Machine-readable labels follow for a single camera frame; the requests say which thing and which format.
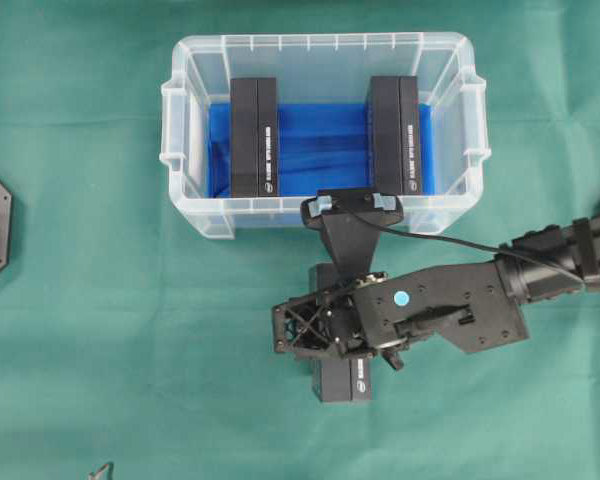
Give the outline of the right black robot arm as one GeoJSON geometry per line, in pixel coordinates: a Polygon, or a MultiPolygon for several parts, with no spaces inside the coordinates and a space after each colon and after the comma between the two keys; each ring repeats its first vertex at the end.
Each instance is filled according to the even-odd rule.
{"type": "Polygon", "coordinates": [[[600,216],[529,232],[486,262],[338,277],[273,307],[273,349],[314,359],[381,356],[399,370],[401,352],[434,335],[465,353],[525,340],[522,306],[581,290],[600,292],[600,216]]]}

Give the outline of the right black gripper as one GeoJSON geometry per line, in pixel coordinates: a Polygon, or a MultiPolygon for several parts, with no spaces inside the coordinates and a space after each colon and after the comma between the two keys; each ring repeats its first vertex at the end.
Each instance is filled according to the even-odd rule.
{"type": "Polygon", "coordinates": [[[504,276],[497,260],[394,278],[352,269],[349,282],[272,307],[274,352],[315,360],[380,354],[399,370],[398,352],[434,334],[465,353],[526,340],[521,308],[504,276]]]}

